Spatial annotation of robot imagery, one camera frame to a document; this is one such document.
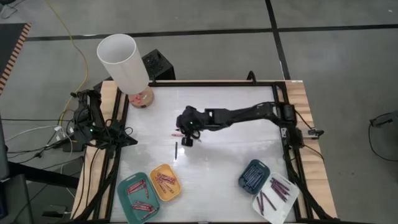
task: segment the lamp base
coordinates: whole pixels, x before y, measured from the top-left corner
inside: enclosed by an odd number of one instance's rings
[[[154,101],[154,98],[154,92],[149,86],[147,86],[144,91],[138,94],[129,95],[130,103],[136,108],[145,108],[149,106]]]

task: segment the concrete floor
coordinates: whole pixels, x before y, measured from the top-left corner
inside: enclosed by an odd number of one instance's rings
[[[113,34],[200,29],[269,28],[261,0],[50,0],[71,32]],[[398,21],[395,1],[272,1],[278,27],[353,26]],[[66,35],[42,0],[27,0],[6,21],[32,22],[31,37]],[[398,30],[346,30],[280,34],[290,76],[304,80],[312,115],[325,130],[320,140],[326,171],[342,220],[395,223],[398,220],[398,164],[376,157],[369,148],[369,119],[397,108]],[[283,79],[274,38],[266,34],[140,37],[142,55],[159,49],[174,65],[179,80]],[[100,40],[78,40],[90,66],[85,88],[108,76],[96,57]],[[0,97],[4,118],[57,119],[83,80],[83,62],[67,40],[26,42]],[[6,137],[55,123],[6,124]],[[398,159],[396,136],[373,131],[374,147]],[[11,150],[41,147],[51,130],[26,134],[8,143]],[[47,152],[27,165],[45,167],[67,154]],[[16,161],[29,158],[21,156]]]

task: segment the white cylinder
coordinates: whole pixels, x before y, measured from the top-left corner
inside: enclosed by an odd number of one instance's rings
[[[114,34],[103,39],[97,56],[123,93],[138,94],[148,86],[148,73],[132,37]]]

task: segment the black box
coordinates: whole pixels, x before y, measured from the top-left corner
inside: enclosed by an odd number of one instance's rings
[[[142,57],[149,79],[175,80],[173,65],[157,50]]]

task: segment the red crayon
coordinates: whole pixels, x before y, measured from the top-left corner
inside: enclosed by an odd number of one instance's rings
[[[131,185],[129,187],[129,190],[134,190],[136,187],[140,186],[143,182],[144,182],[143,180],[138,181],[137,183]]]
[[[140,204],[140,205],[145,205],[145,206],[148,206],[148,207],[153,207],[151,204],[148,204],[148,203],[145,203],[145,202],[140,202],[140,201],[138,201],[138,200],[136,200],[136,203],[137,204]]]
[[[144,215],[144,216],[141,218],[141,220],[144,220],[144,219],[148,218],[149,215],[151,215],[152,213],[156,212],[158,209],[159,209],[159,208],[156,208],[155,210],[152,210],[152,211],[148,212],[148,214]]]
[[[143,205],[133,205],[132,209],[141,210],[141,211],[148,211],[148,212],[152,211],[148,206],[143,206]]]
[[[144,180],[144,188],[145,188],[145,193],[147,194],[147,198],[149,198],[147,182],[145,180]]]
[[[157,176],[163,180],[166,180],[167,182],[170,182],[171,184],[174,184],[174,182],[175,182],[175,179],[173,177],[169,177],[169,176],[161,174],[161,173],[157,173]]]
[[[161,180],[159,180],[159,178],[157,178],[157,177],[155,177],[155,180],[156,180],[157,184],[159,184],[159,187],[162,189],[163,193],[166,193],[166,190],[162,186],[163,182]]]
[[[162,182],[163,186],[167,188],[170,192],[174,193],[173,189],[171,189],[165,182]]]
[[[144,185],[141,185],[139,187],[136,187],[134,190],[128,190],[127,194],[132,194],[132,193],[137,192],[137,191],[139,191],[139,190],[141,190],[143,188],[144,188]]]

